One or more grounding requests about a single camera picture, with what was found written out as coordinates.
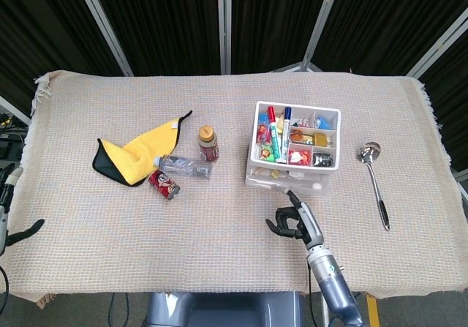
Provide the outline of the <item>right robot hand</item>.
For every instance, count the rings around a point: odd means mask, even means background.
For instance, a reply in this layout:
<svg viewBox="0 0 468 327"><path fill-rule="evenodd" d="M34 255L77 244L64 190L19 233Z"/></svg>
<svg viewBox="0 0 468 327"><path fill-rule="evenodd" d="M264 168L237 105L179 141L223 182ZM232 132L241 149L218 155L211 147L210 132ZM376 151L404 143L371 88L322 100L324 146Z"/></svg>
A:
<svg viewBox="0 0 468 327"><path fill-rule="evenodd" d="M276 210L275 223L269 219L265 220L270 231L281 237L302 240L307 250L322 246L325 242L324 236L310 207L292 190L286 189L284 194L292 205Z"/></svg>

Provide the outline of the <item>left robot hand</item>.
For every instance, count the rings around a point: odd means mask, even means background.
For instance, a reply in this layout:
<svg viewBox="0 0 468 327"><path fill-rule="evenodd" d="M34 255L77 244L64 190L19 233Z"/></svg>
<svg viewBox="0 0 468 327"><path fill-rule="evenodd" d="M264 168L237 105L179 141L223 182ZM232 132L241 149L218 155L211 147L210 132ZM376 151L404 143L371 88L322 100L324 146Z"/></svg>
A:
<svg viewBox="0 0 468 327"><path fill-rule="evenodd" d="M8 218L14 188L22 174L23 168L17 167L15 163L10 163L1 169L1 255L4 254L7 247L36 234L45 223L44 219L38 219L30 228L9 234Z"/></svg>

